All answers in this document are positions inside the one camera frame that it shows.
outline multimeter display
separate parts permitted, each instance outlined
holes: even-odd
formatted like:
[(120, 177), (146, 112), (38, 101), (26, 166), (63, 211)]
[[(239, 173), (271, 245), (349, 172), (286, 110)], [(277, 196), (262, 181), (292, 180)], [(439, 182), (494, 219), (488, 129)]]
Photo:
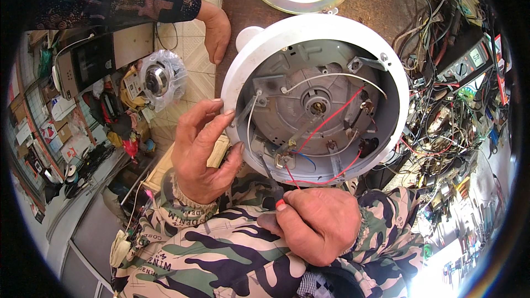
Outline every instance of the multimeter display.
[(484, 43), (479, 42), (452, 65), (443, 70), (439, 76), (444, 76), (448, 79), (455, 78), (460, 82), (466, 76), (484, 65), (488, 57)]

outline tiled floor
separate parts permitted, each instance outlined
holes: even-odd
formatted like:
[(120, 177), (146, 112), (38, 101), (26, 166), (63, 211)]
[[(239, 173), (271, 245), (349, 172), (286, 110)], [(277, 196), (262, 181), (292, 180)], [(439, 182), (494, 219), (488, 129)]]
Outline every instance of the tiled floor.
[[(218, 7), (222, 6), (222, 0), (206, 1)], [(201, 99), (214, 97), (215, 65), (210, 63), (204, 46), (205, 26), (202, 21), (175, 23), (175, 28), (170, 23), (162, 23), (158, 32), (162, 44), (168, 49), (173, 48), (178, 41), (173, 52), (182, 58), (188, 70), (184, 96), (178, 102), (155, 113), (156, 117), (150, 123), (151, 136), (157, 143), (157, 151), (163, 153), (174, 141), (179, 117)], [(157, 40), (156, 50), (160, 49), (163, 47)]]

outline wooden workbench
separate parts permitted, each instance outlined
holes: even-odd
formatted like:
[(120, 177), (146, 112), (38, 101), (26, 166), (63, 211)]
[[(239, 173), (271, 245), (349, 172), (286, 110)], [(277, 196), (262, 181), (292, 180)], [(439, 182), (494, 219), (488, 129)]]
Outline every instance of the wooden workbench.
[[(417, 25), (416, 21), (425, 6), (425, 0), (346, 0), (339, 5), (338, 15), (363, 23), (392, 45), (399, 35), (409, 30), (411, 26)], [(222, 9), (229, 17), (232, 35), (225, 57), (216, 69), (216, 98), (221, 95), (226, 72), (237, 55), (235, 38), (238, 33), (249, 26), (267, 28), (291, 16), (270, 7), (261, 0), (223, 0)]]

